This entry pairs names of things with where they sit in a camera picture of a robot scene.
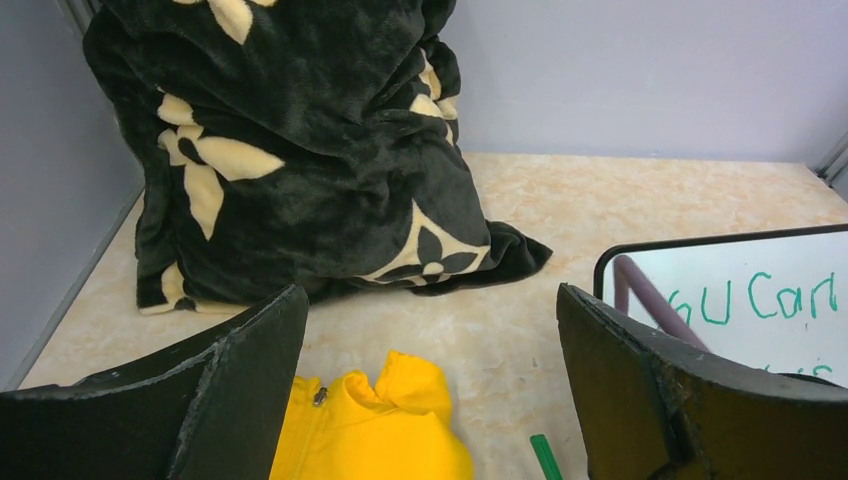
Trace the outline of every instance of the fleece blanket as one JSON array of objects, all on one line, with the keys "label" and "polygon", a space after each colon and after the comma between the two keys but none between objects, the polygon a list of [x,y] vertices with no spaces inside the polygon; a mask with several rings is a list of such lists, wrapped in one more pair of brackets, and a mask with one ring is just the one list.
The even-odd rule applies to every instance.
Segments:
[{"label": "fleece blanket", "polygon": [[102,3],[84,51],[144,169],[142,312],[436,295],[550,257],[483,216],[438,36],[454,0]]}]

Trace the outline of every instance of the yellow hoodie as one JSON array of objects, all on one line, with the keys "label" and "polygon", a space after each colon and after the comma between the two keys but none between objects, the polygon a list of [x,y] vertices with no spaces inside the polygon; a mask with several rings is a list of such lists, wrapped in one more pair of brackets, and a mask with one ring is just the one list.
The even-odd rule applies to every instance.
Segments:
[{"label": "yellow hoodie", "polygon": [[322,388],[292,385],[271,480],[470,480],[471,456],[450,430],[445,375],[389,352],[375,388],[359,371]]}]

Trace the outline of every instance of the whiteboard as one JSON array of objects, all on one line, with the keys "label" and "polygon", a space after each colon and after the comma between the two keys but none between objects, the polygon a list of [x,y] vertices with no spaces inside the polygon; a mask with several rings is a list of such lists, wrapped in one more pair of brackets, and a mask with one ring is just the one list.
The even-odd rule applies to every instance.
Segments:
[{"label": "whiteboard", "polygon": [[[848,225],[625,245],[595,269],[615,304],[613,260],[628,255],[717,355],[848,387]],[[658,328],[630,293],[628,315]]]}]

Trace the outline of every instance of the beige surface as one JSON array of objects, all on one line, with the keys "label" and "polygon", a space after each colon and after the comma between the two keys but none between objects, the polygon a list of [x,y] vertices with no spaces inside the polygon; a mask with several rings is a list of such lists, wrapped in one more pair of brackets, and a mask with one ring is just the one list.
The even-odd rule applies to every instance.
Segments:
[{"label": "beige surface", "polygon": [[[455,429],[477,477],[541,478],[528,438],[548,436],[569,479],[586,456],[571,401],[554,304],[569,282],[591,292],[592,269],[621,243],[848,221],[848,204],[802,165],[468,155],[484,209],[553,248],[524,282],[444,297],[362,294],[310,314],[299,374],[375,376],[390,348],[442,366]],[[39,358],[25,386],[70,384],[224,320],[175,312],[141,317],[134,302],[136,209]]]}]

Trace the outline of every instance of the green handwriting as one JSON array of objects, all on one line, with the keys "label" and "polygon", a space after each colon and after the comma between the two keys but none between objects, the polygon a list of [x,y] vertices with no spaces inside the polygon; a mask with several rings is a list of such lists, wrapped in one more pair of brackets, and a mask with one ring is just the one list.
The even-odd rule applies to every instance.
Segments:
[{"label": "green handwriting", "polygon": [[[766,365],[766,368],[764,368],[763,370],[768,372],[770,367],[771,367],[771,364],[768,364],[768,365]],[[813,368],[813,376],[818,377],[820,375],[820,372],[833,373],[833,369],[830,368],[827,365],[816,365],[816,367]],[[804,369],[799,368],[798,371],[795,372],[795,373],[804,373]]]},{"label": "green handwriting", "polygon": [[[751,310],[754,312],[758,318],[767,319],[773,318],[781,315],[783,318],[789,319],[797,316],[799,313],[804,311],[804,301],[805,301],[805,290],[801,287],[786,287],[781,288],[774,294],[774,301],[768,302],[764,300],[764,298],[768,298],[767,295],[759,295],[760,301],[755,299],[755,288],[768,288],[768,282],[772,279],[772,276],[767,272],[757,272],[755,273],[750,280],[748,280],[748,304],[751,306]],[[817,300],[821,301],[821,296],[823,293],[819,293],[820,290],[824,289],[827,292],[827,303],[826,305],[830,307],[830,309],[834,312],[839,310],[839,306],[836,303],[836,293],[835,293],[835,283],[836,283],[836,274],[831,272],[830,275],[819,282],[816,286],[809,290],[809,294],[806,296],[809,297],[809,305],[810,305],[810,316],[814,319],[819,317],[820,314],[820,304],[817,304]],[[731,280],[727,281],[726,291],[724,296],[724,318],[718,319],[713,318],[707,313],[707,298],[709,296],[709,288],[704,287],[701,291],[701,303],[700,303],[700,311],[701,311],[701,319],[713,325],[727,325],[730,323],[732,312],[731,309],[733,307],[733,282]],[[680,290],[675,290],[672,292],[671,296],[668,297],[669,305],[674,308],[675,312],[680,313],[681,310],[686,311],[686,325],[691,325],[692,323],[692,305],[687,302],[681,302],[679,305],[675,306],[675,299],[680,302],[678,299],[678,295],[680,295]]]}]

